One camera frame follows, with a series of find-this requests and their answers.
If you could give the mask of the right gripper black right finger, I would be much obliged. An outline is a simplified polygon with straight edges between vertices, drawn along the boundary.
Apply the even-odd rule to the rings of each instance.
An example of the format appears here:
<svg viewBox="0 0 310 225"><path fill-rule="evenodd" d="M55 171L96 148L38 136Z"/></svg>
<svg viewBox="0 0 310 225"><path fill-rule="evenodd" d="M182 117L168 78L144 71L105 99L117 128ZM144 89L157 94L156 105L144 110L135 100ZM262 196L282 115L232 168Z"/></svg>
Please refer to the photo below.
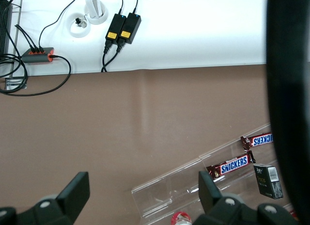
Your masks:
<svg viewBox="0 0 310 225"><path fill-rule="evenodd" d="M210 174L198 173L199 199L204 213L194 225L297 225L298 221L277 204L260 204L256 209L240 202L234 194L223 196Z"/></svg>

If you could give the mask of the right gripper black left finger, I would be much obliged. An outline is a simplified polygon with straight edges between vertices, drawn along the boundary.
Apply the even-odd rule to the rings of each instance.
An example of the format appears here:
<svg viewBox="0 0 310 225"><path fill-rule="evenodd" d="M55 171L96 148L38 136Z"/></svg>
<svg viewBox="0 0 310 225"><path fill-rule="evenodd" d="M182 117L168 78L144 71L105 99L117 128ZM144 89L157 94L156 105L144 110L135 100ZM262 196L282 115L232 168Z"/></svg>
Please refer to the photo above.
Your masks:
<svg viewBox="0 0 310 225"><path fill-rule="evenodd" d="M30 209L17 213L13 207L0 209L2 225L72 225L90 197L88 172L78 172L56 196L48 196Z"/></svg>

